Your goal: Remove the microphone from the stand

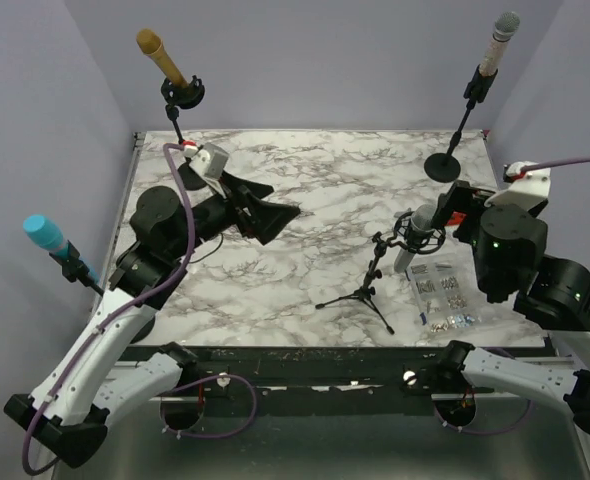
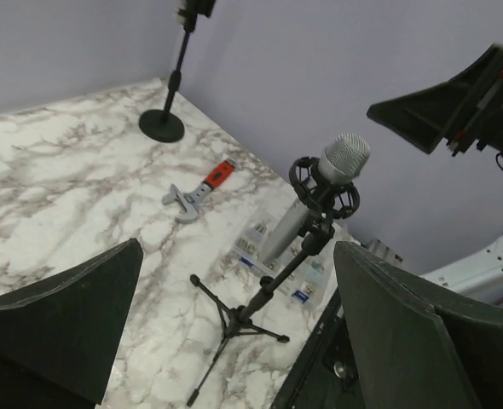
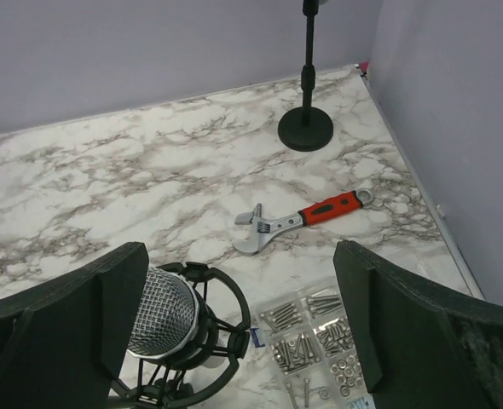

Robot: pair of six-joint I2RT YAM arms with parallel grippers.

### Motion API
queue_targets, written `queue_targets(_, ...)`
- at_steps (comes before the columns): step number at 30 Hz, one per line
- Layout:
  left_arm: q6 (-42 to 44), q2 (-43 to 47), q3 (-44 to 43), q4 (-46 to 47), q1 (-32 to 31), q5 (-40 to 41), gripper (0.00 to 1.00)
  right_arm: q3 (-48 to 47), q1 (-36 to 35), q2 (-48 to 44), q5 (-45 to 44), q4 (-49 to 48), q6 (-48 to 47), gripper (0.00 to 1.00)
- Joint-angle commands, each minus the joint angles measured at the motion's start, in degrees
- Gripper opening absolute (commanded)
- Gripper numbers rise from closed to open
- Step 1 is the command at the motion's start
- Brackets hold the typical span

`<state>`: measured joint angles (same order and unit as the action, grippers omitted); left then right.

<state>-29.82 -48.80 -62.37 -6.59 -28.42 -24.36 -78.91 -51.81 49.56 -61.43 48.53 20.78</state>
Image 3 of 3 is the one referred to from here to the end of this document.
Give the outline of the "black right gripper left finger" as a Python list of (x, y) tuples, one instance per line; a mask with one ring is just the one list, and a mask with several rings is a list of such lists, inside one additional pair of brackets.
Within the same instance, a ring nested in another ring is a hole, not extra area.
[(119, 377), (148, 268), (146, 246), (0, 299), (0, 408), (103, 408)]

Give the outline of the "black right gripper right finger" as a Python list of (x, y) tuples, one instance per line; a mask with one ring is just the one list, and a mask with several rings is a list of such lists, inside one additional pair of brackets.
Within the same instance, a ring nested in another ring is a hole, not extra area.
[(377, 408), (503, 408), (503, 307), (407, 271), (355, 241), (333, 265)]

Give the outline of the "silver mesh condenser microphone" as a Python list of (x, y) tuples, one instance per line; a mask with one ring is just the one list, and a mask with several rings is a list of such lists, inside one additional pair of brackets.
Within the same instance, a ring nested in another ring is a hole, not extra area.
[(180, 275), (150, 267), (128, 343), (136, 358), (163, 359), (196, 332), (199, 300)]

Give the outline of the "black tripod shock mount stand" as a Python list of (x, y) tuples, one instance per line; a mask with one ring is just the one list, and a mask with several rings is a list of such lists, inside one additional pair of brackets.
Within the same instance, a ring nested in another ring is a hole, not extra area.
[[(196, 332), (187, 344), (163, 359), (136, 358), (142, 370), (155, 367), (147, 383), (138, 381), (131, 389), (122, 380), (112, 383), (114, 395), (109, 408), (189, 408), (220, 392), (240, 368), (251, 335), (251, 313), (242, 290), (226, 273), (197, 262), (169, 263), (159, 267), (184, 278), (199, 300)], [(207, 303), (206, 287), (217, 281), (224, 285), (240, 306), (241, 320), (232, 325), (219, 319)]]

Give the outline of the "black round base mic stand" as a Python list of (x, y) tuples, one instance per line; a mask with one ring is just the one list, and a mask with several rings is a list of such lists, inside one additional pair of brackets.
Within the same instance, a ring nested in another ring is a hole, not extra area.
[(312, 106), (316, 71), (314, 59), (315, 17), (318, 0), (303, 1), (306, 17), (305, 60), (301, 70), (302, 106), (286, 112), (278, 123), (278, 136), (287, 147), (298, 152), (313, 152), (325, 147), (333, 137), (333, 122), (323, 110)]

